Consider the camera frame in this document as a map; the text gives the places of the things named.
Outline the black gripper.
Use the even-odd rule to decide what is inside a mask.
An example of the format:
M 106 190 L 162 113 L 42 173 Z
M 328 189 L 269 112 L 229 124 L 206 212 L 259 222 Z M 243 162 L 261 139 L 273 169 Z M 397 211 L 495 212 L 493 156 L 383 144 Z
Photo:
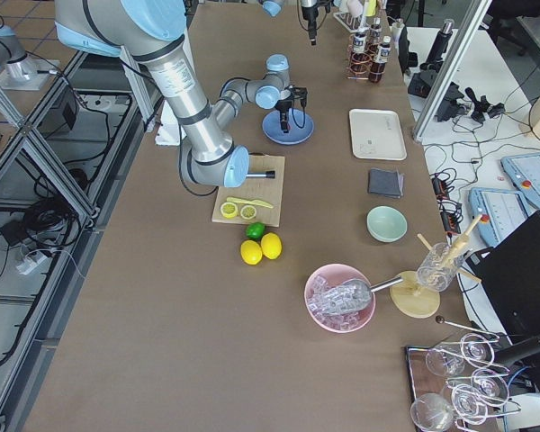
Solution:
M 301 0 L 301 13 L 303 20 L 307 23 L 307 33 L 310 37 L 312 46 L 317 43 L 317 29 L 312 27 L 316 25 L 316 20 L 319 14 L 317 0 Z
M 280 128 L 284 133 L 291 130 L 289 110 L 293 107 L 293 98 L 288 96 L 276 103 L 276 110 L 279 112 Z

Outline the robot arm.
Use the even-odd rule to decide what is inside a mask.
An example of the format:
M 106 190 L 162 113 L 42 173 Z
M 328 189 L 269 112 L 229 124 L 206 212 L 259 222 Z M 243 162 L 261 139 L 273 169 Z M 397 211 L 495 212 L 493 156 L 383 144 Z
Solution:
M 186 134 L 180 174 L 201 185 L 239 187 L 249 170 L 248 149 L 224 131 L 243 103 L 273 109 L 291 88 L 288 59 L 274 54 L 260 80 L 230 81 L 210 103 L 186 56 L 182 1 L 57 1 L 55 24 L 64 45 L 106 57 L 128 50 L 144 65 Z
M 283 0 L 259 1 L 263 10 L 270 16 L 276 17 L 284 8 Z M 319 2 L 317 0 L 296 1 L 298 24 L 307 33 L 311 46 L 317 43 Z

